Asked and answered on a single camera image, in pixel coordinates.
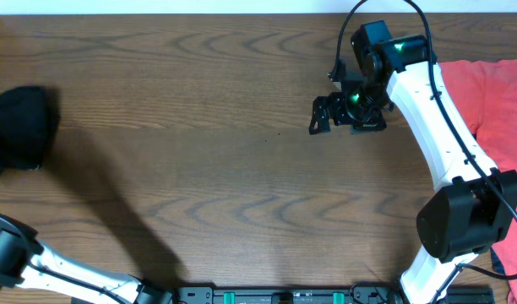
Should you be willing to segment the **black t-shirt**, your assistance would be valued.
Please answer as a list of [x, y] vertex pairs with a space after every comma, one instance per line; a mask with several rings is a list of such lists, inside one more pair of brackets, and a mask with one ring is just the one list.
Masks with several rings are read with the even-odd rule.
[[42, 167], [57, 124], [46, 88], [19, 86], [0, 94], [0, 175]]

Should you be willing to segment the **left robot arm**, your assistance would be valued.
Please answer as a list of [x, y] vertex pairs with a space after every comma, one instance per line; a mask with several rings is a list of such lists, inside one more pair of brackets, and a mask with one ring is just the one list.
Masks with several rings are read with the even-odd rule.
[[177, 300], [164, 290], [131, 274], [105, 271], [62, 255], [30, 226], [0, 214], [0, 290], [49, 290], [73, 303], [161, 303]]

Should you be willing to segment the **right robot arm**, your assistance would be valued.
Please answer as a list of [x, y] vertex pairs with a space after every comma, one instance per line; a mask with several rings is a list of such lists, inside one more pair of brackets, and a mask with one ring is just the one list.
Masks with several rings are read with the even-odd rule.
[[371, 289], [380, 303], [439, 303], [459, 273], [517, 225], [517, 171], [501, 171], [464, 124], [423, 35], [393, 38], [358, 30], [351, 38], [359, 69], [337, 60], [336, 91], [313, 102], [311, 134], [348, 125], [354, 133], [385, 128], [398, 108], [429, 167], [434, 196], [416, 217], [421, 247], [395, 286]]

